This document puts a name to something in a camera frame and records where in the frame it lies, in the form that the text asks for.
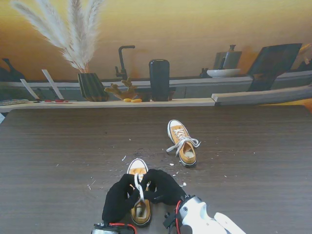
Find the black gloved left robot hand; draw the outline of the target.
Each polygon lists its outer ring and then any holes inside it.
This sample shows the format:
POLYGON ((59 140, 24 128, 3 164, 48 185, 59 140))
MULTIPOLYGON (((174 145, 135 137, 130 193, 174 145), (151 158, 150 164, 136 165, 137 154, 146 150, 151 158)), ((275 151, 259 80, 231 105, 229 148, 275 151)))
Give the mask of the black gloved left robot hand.
POLYGON ((134 175, 124 174, 108 191, 102 212, 104 224, 121 221, 139 200, 139 191, 134 189, 134 175))

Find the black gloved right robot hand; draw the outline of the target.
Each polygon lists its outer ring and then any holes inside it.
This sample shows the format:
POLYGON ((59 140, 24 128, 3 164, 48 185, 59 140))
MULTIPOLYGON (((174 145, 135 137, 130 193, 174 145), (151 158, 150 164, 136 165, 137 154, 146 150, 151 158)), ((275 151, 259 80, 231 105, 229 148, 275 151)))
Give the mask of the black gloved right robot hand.
POLYGON ((163 170, 150 169, 143 176, 140 185, 144 198, 153 204, 164 203, 173 206, 186 196, 174 178, 163 170))

